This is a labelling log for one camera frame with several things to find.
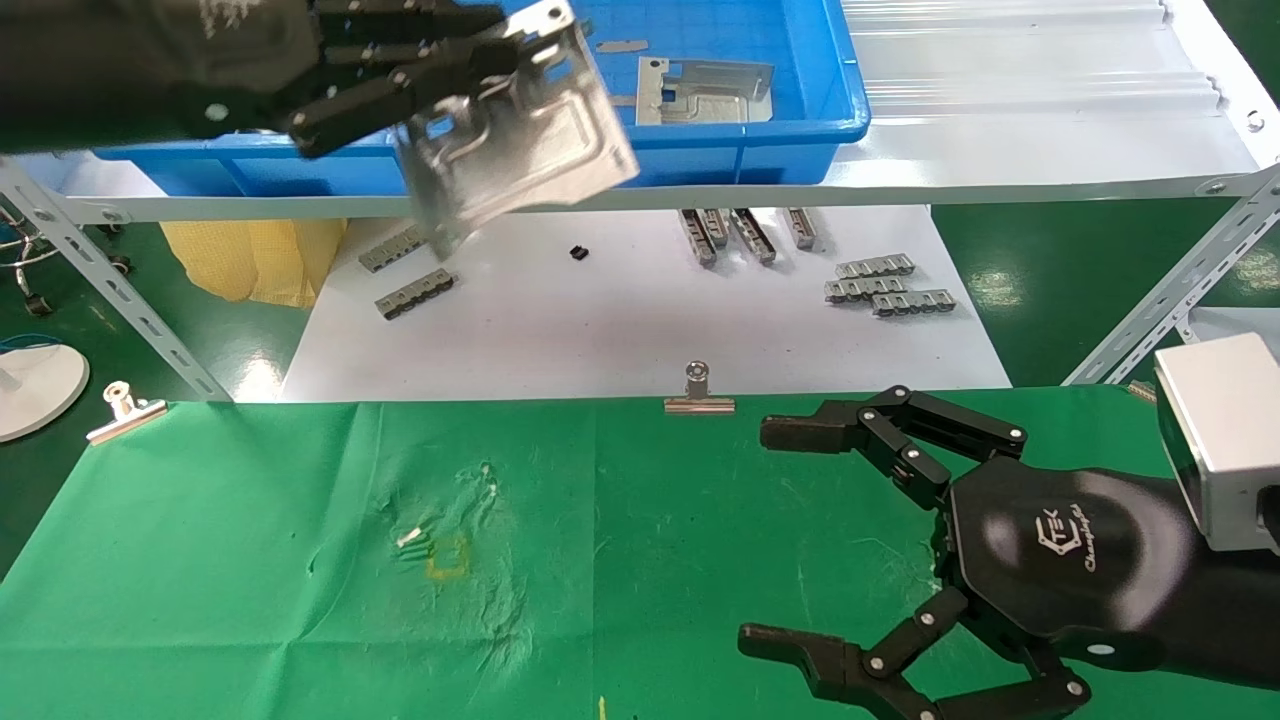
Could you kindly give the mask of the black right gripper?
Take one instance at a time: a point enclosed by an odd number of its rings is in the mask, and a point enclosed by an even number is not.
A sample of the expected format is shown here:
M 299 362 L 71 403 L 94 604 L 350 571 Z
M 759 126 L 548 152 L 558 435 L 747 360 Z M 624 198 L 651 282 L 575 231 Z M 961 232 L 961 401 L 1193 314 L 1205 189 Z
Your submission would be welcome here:
M 905 386 L 765 416 L 764 448 L 856 452 L 923 510 L 948 497 L 948 574 L 973 603 L 945 587 L 870 648 L 748 623 L 739 651 L 794 666 L 813 697 L 876 719 L 1065 719 L 1092 689 L 1053 651 L 1114 671 L 1277 688 L 1275 553 L 1210 548 L 1172 480 L 987 462 L 1019 459 L 1025 442 L 1020 427 Z M 986 464 L 951 484 L 925 445 Z M 1029 676 L 929 700 L 905 671 L 972 606 L 972 632 L 1005 656 L 1023 646 L 1014 656 Z

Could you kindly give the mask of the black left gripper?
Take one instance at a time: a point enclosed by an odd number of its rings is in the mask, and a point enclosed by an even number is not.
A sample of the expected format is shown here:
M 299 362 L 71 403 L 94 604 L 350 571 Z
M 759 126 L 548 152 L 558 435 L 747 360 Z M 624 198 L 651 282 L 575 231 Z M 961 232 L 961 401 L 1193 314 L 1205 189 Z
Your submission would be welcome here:
M 288 117 L 300 154 L 321 158 L 515 73 L 515 41 L 467 38 L 504 22 L 495 4 L 320 1 L 330 45 L 454 40 L 374 47 L 352 85 L 329 79 L 311 101 L 323 51 L 306 1 L 5 1 L 3 151 L 215 138 Z

